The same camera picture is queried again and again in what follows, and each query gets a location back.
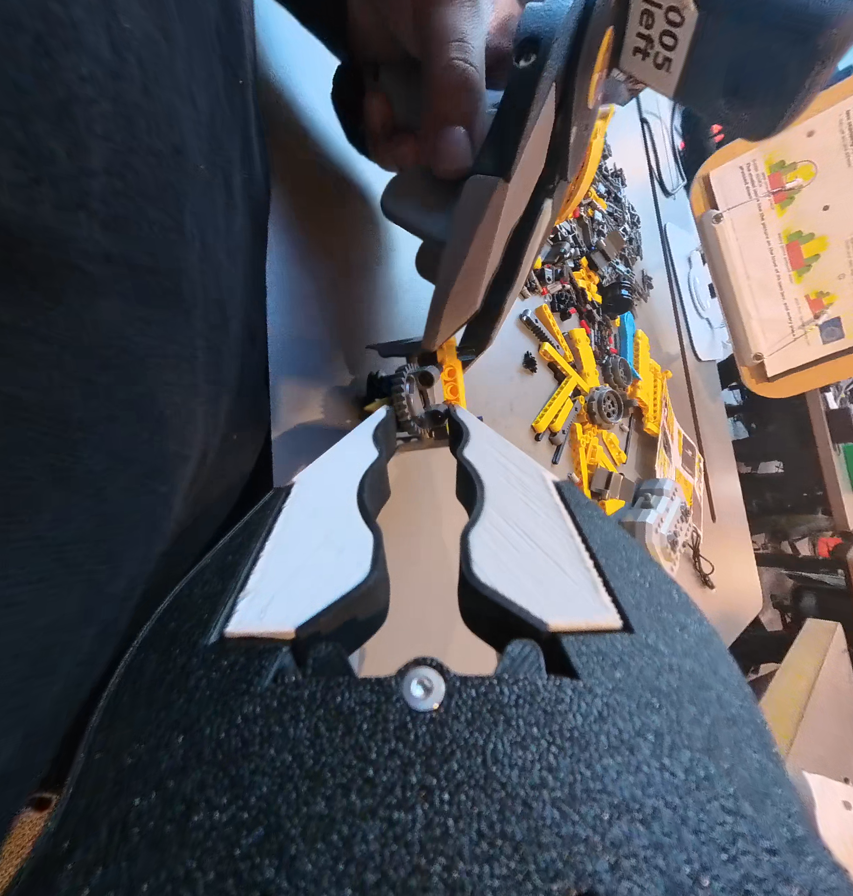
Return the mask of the grey battery hub brick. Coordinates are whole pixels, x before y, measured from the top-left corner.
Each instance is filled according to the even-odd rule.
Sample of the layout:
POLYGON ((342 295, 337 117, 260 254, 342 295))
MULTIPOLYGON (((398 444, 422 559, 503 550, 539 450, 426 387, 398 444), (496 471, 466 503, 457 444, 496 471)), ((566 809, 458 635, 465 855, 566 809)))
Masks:
POLYGON ((674 479, 643 480, 632 502, 614 517, 672 578, 677 575, 693 524, 684 490, 674 479))

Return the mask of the blue panel brick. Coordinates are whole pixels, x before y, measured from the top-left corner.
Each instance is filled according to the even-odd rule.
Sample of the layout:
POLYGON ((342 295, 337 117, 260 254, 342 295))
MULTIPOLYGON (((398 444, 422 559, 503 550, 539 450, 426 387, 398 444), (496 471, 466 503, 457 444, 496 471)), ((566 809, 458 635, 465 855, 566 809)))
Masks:
POLYGON ((633 381, 640 380, 641 376, 634 361, 636 325, 632 312, 626 312, 617 318, 616 333, 619 356, 629 365, 633 381))

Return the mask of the person's left hand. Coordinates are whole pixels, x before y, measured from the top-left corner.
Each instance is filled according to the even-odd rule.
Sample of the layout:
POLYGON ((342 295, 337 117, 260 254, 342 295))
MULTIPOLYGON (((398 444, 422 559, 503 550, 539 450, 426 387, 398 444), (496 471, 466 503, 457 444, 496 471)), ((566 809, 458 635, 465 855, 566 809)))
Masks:
POLYGON ((380 168, 466 176, 506 80, 526 2, 344 1, 331 98, 345 138, 380 168))

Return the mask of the wooden board with instruction sheet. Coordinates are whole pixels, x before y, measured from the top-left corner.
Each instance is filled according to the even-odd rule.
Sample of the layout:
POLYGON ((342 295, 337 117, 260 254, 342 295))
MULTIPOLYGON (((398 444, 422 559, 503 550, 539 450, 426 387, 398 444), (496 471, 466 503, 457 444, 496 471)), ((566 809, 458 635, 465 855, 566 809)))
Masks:
POLYGON ((743 383, 779 399, 853 377, 853 76, 718 149, 690 202, 743 383))

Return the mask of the yellow grey gear brick assembly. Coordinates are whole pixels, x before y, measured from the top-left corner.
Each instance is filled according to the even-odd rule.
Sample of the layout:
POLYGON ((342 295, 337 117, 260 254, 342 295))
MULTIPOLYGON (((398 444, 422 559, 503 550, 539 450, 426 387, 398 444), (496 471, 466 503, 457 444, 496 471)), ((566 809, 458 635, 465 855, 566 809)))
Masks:
POLYGON ((422 449, 448 439, 450 407, 465 408, 465 367, 473 360, 460 355, 454 337, 436 350, 424 350, 419 340, 373 344, 381 359, 399 360, 392 372, 372 371, 366 377, 362 415, 390 410, 396 420, 398 444, 422 449))

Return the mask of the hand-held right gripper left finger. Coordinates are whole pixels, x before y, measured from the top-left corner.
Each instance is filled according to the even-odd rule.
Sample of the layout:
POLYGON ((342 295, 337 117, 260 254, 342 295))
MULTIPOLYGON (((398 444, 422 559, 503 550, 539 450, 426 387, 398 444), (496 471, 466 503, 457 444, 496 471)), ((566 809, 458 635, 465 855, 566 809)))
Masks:
POLYGON ((381 407, 299 472, 241 579, 223 634, 306 651, 358 652, 388 615, 377 523, 390 489, 391 409, 381 407))

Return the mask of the yellow toy vehicle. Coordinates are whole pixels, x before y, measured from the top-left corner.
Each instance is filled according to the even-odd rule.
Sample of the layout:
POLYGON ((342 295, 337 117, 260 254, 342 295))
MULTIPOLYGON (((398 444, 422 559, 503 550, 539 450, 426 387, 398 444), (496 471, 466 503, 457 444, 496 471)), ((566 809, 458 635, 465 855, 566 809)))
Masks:
POLYGON ((563 206, 555 218, 555 225, 576 216, 580 204, 586 199, 598 172, 606 141, 606 131, 613 118, 613 104, 600 106, 599 113, 590 134, 589 148, 582 160, 578 173, 571 181, 564 197, 563 206))

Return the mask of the person's dark clothing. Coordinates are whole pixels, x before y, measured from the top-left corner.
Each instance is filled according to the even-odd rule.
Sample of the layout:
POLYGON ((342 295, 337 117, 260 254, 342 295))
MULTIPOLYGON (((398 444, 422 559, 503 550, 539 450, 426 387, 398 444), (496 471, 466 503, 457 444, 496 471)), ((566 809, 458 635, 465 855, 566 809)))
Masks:
POLYGON ((0 841, 269 424, 252 2, 0 2, 0 841))

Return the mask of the pile of yellow beams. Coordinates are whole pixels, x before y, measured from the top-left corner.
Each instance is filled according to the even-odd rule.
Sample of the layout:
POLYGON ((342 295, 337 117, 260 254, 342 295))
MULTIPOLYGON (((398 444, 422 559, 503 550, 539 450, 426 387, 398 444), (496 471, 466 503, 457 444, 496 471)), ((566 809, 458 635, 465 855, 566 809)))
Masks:
POLYGON ((548 304, 529 310, 552 337, 550 344, 537 342, 537 363, 544 363, 555 377, 555 390, 531 423, 536 442, 547 441, 555 448, 553 464, 571 454, 571 481, 608 516, 615 515, 634 497, 635 486, 623 474, 628 460, 619 430, 631 423, 636 403, 623 393, 626 417, 611 430, 594 427, 587 420, 584 405, 590 389, 607 385, 594 352, 590 333, 582 326, 562 330, 548 304), (590 495, 590 479, 596 466, 617 470, 624 476, 621 500, 596 501, 590 495))

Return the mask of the white flat device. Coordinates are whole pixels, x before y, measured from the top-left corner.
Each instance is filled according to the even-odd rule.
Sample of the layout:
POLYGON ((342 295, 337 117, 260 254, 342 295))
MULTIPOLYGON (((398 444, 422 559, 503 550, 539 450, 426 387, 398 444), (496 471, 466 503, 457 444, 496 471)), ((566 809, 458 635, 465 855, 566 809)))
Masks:
POLYGON ((673 222, 664 224, 664 232, 692 351, 701 362, 725 361, 733 346, 700 239, 673 222))

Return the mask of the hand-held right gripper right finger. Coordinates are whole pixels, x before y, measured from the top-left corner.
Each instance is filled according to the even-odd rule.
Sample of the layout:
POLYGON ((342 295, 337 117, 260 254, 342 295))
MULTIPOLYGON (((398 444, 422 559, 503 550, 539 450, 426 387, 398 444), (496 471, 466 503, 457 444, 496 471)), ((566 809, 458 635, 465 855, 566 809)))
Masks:
POLYGON ((560 480, 465 409, 449 411, 461 532, 458 600, 467 625, 536 633, 623 629, 613 595, 564 503, 560 480))

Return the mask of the large yellow beam assembly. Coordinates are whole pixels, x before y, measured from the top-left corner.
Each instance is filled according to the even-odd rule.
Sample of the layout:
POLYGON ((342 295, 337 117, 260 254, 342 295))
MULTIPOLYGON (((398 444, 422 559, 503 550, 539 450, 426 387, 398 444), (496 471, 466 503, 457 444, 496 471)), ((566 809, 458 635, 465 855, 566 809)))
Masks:
POLYGON ((670 407, 668 385, 672 371, 658 364, 649 351, 649 337, 636 330, 633 339, 634 379, 629 396, 637 402, 642 414, 642 428, 646 434, 659 437, 665 428, 670 407))

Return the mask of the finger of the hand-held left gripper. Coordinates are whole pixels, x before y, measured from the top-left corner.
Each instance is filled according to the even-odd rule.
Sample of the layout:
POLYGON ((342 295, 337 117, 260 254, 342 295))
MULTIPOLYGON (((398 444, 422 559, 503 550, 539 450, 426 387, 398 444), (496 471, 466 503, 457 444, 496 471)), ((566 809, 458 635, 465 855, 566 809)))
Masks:
POLYGON ((480 308, 510 185, 489 175, 464 183, 451 215, 421 346, 437 349, 480 308))
POLYGON ((471 359, 491 347, 524 286, 552 226, 553 197, 529 200, 490 279, 480 308, 465 325, 461 347, 471 359))

